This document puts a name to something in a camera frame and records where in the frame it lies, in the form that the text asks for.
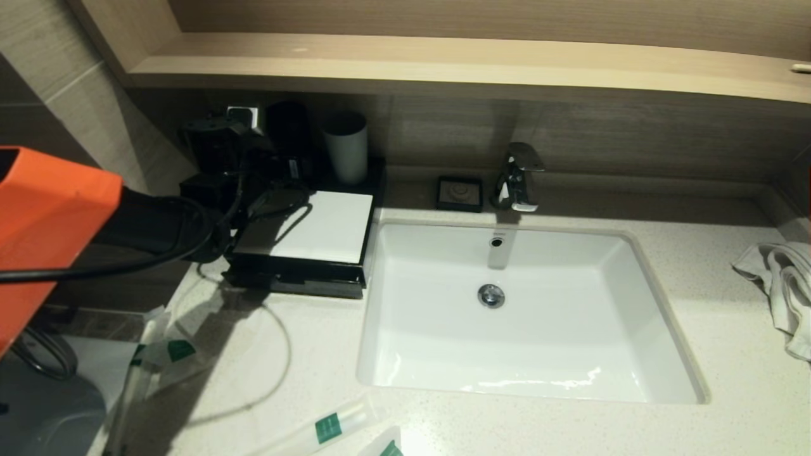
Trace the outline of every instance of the undermount sink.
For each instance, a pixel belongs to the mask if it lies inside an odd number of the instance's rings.
[[[386,224],[374,255],[366,385],[704,402],[623,236]]]

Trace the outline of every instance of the black soap dish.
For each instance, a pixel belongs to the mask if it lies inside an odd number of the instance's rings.
[[[436,208],[482,212],[482,179],[440,176],[436,182]]]

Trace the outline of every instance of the power cord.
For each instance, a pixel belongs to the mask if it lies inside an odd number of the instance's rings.
[[[58,282],[66,280],[82,280],[97,277],[108,277],[119,274],[134,273],[145,269],[180,260],[189,256],[203,246],[214,229],[214,222],[209,218],[206,209],[199,203],[178,196],[167,196],[167,200],[174,200],[186,205],[195,212],[197,218],[202,220],[202,226],[197,235],[185,246],[176,247],[160,255],[143,260],[120,263],[118,265],[101,265],[92,268],[65,268],[65,269],[22,269],[14,271],[0,271],[0,284],[3,283],[30,283],[30,282]]]

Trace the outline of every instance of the plastic packaging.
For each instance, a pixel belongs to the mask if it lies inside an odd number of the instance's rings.
[[[253,453],[254,456],[308,456],[388,415],[370,395],[348,402],[294,430],[275,443]]]
[[[358,453],[358,456],[403,456],[400,448],[400,426],[392,426]]]

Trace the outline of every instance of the countertop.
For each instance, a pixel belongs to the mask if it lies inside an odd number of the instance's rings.
[[[417,204],[390,197],[381,221],[497,222],[493,213],[427,210],[428,190],[420,192],[411,195],[423,198]],[[358,454],[392,425],[401,427],[407,456],[809,454],[809,365],[784,352],[786,337],[772,327],[765,295],[730,267],[752,243],[783,241],[753,202],[576,191],[548,191],[543,200],[520,227],[622,231],[638,241],[708,403],[361,385],[355,369],[365,299],[240,294],[219,284],[226,267],[219,260],[192,267],[169,304],[213,368],[141,407],[128,454],[251,454],[371,390],[391,407],[389,418],[319,456]]]

